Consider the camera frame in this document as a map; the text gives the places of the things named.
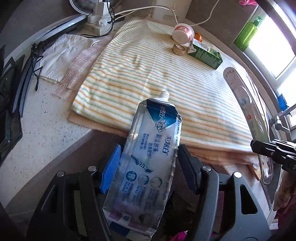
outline white cable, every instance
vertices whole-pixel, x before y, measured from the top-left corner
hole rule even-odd
[[[213,7],[212,10],[211,10],[211,13],[210,13],[209,17],[208,17],[205,21],[202,21],[202,22],[200,22],[200,23],[195,23],[195,24],[192,24],[192,25],[190,25],[190,26],[192,27],[192,26],[195,26],[195,25],[200,25],[200,24],[205,23],[206,21],[208,21],[208,20],[210,19],[210,17],[212,16],[212,13],[213,13],[213,11],[214,11],[214,8],[215,8],[216,5],[218,4],[218,2],[219,2],[219,0],[217,0],[217,2],[215,3],[214,7]]]
[[[134,10],[134,11],[131,11],[131,12],[129,12],[129,13],[127,13],[127,14],[125,14],[125,15],[119,16],[118,18],[116,18],[116,19],[115,19],[115,21],[116,21],[117,19],[123,18],[123,17],[125,17],[125,16],[127,16],[127,15],[129,15],[129,14],[131,14],[131,13],[135,12],[135,11],[136,11],[136,10]]]
[[[172,9],[170,9],[169,7],[161,6],[161,5],[155,5],[155,6],[139,7],[139,8],[129,9],[129,10],[125,10],[125,11],[118,12],[118,13],[115,14],[115,16],[117,16],[117,15],[119,15],[119,14],[122,14],[122,13],[125,13],[125,12],[136,11],[136,10],[147,9],[147,8],[154,8],[154,7],[164,8],[164,9],[167,9],[167,10],[172,11],[172,13],[173,13],[174,16],[175,16],[175,21],[176,21],[176,23],[178,24],[177,16],[176,16],[176,14],[175,14],[175,11],[172,10]]]

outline green bottle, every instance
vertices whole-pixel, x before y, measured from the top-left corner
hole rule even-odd
[[[241,31],[239,36],[234,41],[234,44],[244,52],[246,48],[249,46],[249,43],[253,36],[256,34],[258,27],[262,21],[262,18],[259,16],[254,22],[248,22],[244,29]]]

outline orange striped towel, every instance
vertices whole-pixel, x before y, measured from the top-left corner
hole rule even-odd
[[[226,67],[236,68],[244,79],[249,78],[246,70],[223,53],[217,70],[187,54],[175,55],[172,31],[147,20],[126,23],[94,64],[72,110],[128,132],[139,102],[167,90],[182,115],[181,143],[252,155],[249,127],[223,78]]]

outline speckled countertop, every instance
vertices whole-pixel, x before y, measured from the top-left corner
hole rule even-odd
[[[52,93],[59,86],[32,77],[21,118],[23,137],[0,168],[0,201],[5,207],[42,168],[90,130],[67,121],[69,103]]]

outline plastic package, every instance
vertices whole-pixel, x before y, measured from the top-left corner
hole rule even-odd
[[[226,68],[223,75],[243,111],[253,140],[269,143],[270,139],[266,126],[266,117],[259,111],[258,106],[260,106],[261,103],[257,91],[252,95],[236,69],[232,67]],[[269,184],[273,178],[272,159],[262,155],[258,155],[258,159],[262,181],[265,184]]]
[[[110,229],[130,240],[151,239],[170,192],[182,119],[168,98],[139,104],[103,205]]]

